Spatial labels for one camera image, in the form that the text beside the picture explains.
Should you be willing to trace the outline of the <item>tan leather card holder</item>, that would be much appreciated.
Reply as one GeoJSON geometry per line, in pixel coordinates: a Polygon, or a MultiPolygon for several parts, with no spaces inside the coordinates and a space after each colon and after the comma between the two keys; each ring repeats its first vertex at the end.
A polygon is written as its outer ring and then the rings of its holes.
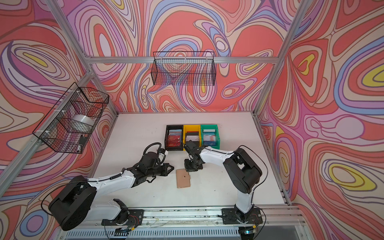
{"type": "Polygon", "coordinates": [[[186,169],[176,170],[177,188],[189,188],[191,186],[191,176],[186,169]]]}

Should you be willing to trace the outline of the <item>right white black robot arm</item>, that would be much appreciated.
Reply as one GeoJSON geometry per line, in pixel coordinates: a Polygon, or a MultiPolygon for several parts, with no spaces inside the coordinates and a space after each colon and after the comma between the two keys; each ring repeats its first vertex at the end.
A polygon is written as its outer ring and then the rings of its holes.
{"type": "Polygon", "coordinates": [[[255,220],[263,222],[253,204],[254,189],[263,175],[261,168],[241,147],[235,151],[217,150],[212,147],[199,147],[195,142],[188,141],[184,149],[189,157],[185,159],[187,172],[197,172],[204,164],[224,167],[231,182],[238,191],[237,201],[233,208],[224,208],[218,216],[225,225],[248,224],[255,220]]]}

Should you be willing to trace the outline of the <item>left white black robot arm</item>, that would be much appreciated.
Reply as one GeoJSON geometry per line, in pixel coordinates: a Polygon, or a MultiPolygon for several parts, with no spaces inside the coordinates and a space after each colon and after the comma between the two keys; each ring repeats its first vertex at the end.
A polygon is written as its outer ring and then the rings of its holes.
{"type": "Polygon", "coordinates": [[[148,152],[131,168],[123,168],[118,174],[101,178],[73,178],[50,202],[50,214],[63,231],[69,231],[83,222],[102,221],[103,225],[135,228],[141,224],[128,206],[120,199],[112,199],[106,204],[95,204],[100,197],[123,189],[131,189],[148,178],[167,177],[174,167],[165,163],[166,153],[148,152]]]}

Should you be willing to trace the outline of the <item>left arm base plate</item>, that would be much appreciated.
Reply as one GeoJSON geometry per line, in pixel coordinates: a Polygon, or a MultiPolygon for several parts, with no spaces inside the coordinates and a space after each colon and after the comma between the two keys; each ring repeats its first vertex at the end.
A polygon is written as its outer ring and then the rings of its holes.
{"type": "Polygon", "coordinates": [[[144,218],[144,210],[133,209],[121,211],[113,220],[102,220],[102,226],[140,226],[144,218]]]}

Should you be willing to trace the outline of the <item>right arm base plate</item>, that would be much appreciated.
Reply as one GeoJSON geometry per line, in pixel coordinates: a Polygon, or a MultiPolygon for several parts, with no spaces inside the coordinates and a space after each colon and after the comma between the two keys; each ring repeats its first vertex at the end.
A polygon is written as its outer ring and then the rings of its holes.
{"type": "Polygon", "coordinates": [[[258,226],[263,223],[259,208],[252,207],[247,213],[243,213],[237,207],[223,208],[221,211],[222,213],[219,215],[219,218],[223,220],[225,225],[252,224],[258,226]]]}

